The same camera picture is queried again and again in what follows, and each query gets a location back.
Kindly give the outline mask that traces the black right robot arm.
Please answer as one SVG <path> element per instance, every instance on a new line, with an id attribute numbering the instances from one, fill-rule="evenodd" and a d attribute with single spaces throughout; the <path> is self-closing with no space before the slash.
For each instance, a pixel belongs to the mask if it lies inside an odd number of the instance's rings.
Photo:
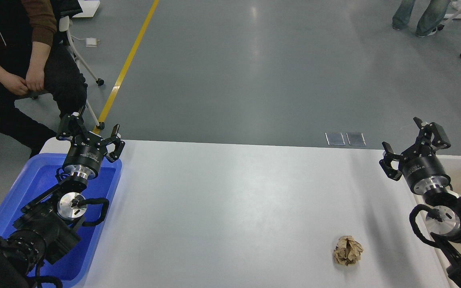
<path id="1" fill-rule="evenodd" d="M 396 154 L 383 142 L 379 165 L 390 179 L 404 178 L 410 191 L 424 203 L 415 206 L 409 222 L 421 242 L 441 250 L 449 261 L 448 278 L 461 288 L 461 195 L 454 193 L 450 176 L 437 157 L 437 151 L 451 144 L 443 127 L 435 122 L 413 118 L 419 133 L 408 149 Z"/>

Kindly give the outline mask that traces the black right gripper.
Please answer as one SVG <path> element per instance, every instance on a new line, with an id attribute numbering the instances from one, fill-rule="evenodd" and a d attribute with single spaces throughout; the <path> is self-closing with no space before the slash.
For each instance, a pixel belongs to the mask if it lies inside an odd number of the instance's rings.
<path id="1" fill-rule="evenodd" d="M 419 128 L 415 146 L 400 155 L 388 142 L 382 142 L 384 153 L 379 165 L 389 179 L 399 181 L 403 175 L 412 193 L 424 195 L 432 188 L 450 185 L 451 179 L 435 153 L 450 148 L 451 143 L 441 125 L 423 122 L 418 117 L 413 120 Z M 399 162 L 399 168 L 394 168 L 392 162 Z"/>

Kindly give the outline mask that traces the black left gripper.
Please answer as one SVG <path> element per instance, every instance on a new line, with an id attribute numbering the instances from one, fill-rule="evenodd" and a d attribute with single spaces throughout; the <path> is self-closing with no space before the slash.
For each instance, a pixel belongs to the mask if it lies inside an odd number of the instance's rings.
<path id="1" fill-rule="evenodd" d="M 110 137 L 89 137 L 81 114 L 64 115 L 56 139 L 71 142 L 71 146 L 62 169 L 68 173 L 84 173 L 87 179 L 97 178 L 104 158 L 110 163 L 120 159 L 126 143 L 119 130 L 120 124 L 115 124 Z"/>

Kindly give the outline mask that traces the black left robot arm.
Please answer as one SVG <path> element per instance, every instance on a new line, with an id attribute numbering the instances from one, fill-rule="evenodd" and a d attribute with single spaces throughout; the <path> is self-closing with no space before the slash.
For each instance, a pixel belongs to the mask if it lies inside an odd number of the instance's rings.
<path id="1" fill-rule="evenodd" d="M 70 149 L 56 172 L 57 184 L 21 208 L 8 238 L 0 236 L 0 288 L 41 288 L 44 283 L 63 287 L 58 277 L 40 270 L 77 246 L 82 240 L 79 228 L 105 221 L 110 200 L 86 198 L 82 192 L 97 178 L 104 159 L 119 160 L 125 146 L 119 129 L 116 124 L 110 137 L 102 138 L 85 128 L 79 113 L 62 118 L 56 138 L 70 142 Z"/>

